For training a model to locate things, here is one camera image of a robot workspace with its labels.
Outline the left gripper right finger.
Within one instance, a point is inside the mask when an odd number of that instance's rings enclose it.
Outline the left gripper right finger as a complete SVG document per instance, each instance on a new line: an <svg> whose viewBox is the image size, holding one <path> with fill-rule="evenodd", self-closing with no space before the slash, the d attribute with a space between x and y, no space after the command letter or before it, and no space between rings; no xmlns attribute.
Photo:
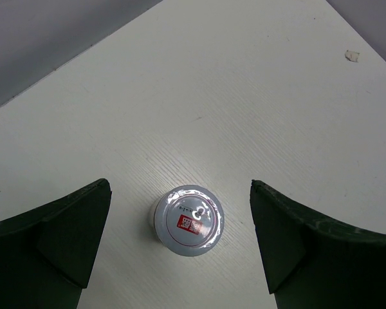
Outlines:
<svg viewBox="0 0 386 309"><path fill-rule="evenodd" d="M386 308L386 234L338 221L260 180L250 208L278 308Z"/></svg>

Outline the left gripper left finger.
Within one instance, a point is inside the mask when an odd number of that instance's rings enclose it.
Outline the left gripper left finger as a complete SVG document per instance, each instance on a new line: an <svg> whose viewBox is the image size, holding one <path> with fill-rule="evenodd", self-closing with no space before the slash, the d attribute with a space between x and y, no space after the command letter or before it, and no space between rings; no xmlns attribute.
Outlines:
<svg viewBox="0 0 386 309"><path fill-rule="evenodd" d="M0 308L76 308L111 204L101 178L0 221Z"/></svg>

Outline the white lid spice jar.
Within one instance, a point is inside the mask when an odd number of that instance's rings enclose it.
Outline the white lid spice jar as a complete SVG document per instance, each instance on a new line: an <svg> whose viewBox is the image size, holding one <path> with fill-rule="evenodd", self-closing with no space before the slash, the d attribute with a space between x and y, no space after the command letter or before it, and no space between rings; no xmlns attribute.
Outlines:
<svg viewBox="0 0 386 309"><path fill-rule="evenodd" d="M221 239L225 215L208 189L182 185L152 204L149 224L164 247L180 256L196 257L212 250Z"/></svg>

